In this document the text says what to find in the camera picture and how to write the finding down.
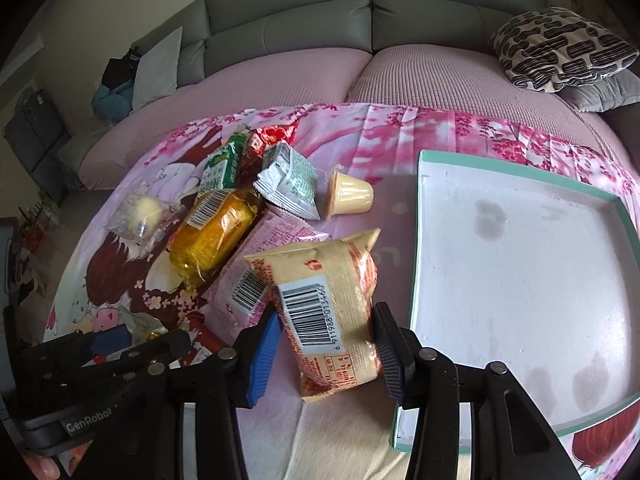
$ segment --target black and white patterned pillow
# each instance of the black and white patterned pillow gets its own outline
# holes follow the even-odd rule
[[[491,42],[509,80],[541,92],[595,84],[638,57],[633,45],[562,7],[515,16]]]

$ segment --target white tray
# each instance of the white tray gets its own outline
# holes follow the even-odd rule
[[[638,262],[615,195],[510,162],[420,153],[410,327],[453,362],[505,362],[559,436],[639,398]],[[410,450],[416,419],[398,410],[396,449]],[[461,405],[461,452],[469,445]]]

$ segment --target sofa backrest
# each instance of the sofa backrest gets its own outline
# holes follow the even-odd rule
[[[490,52],[488,38],[546,0],[196,0],[133,43],[142,54],[182,26],[190,82],[255,57],[340,46],[376,52],[432,43]]]

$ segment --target tablecloth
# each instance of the tablecloth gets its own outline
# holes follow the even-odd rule
[[[405,324],[411,305],[415,249],[416,161],[423,149],[510,160],[554,171],[619,195],[638,226],[640,188],[623,168],[590,148],[499,118],[423,107],[317,104],[244,110],[197,120],[169,133],[124,178],[94,217],[66,267],[44,340],[71,330],[105,330],[120,323],[118,308],[146,312],[174,327],[205,304],[205,288],[187,291],[166,248],[138,257],[138,248],[104,226],[128,192],[141,184],[160,200],[194,201],[207,155],[241,124],[300,120],[295,148],[318,170],[319,208],[332,167],[374,186],[369,213],[338,216],[315,226],[333,237],[380,227],[374,248],[379,282],[375,301],[387,301]],[[281,341],[265,397],[239,421],[251,478],[401,479],[408,457],[388,443],[393,403],[381,378],[314,404],[298,392],[298,371]],[[640,403],[590,430],[562,437],[583,478],[613,478],[638,442]],[[460,478],[468,478],[468,456]]]

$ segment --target sofa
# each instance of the sofa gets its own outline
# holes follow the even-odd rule
[[[636,174],[597,114],[555,94],[516,88],[491,34],[548,0],[195,0],[132,46],[144,54],[178,27],[178,71],[196,84],[153,102],[105,134],[79,176],[113,189],[182,124],[244,108],[372,102],[504,117],[589,146]]]

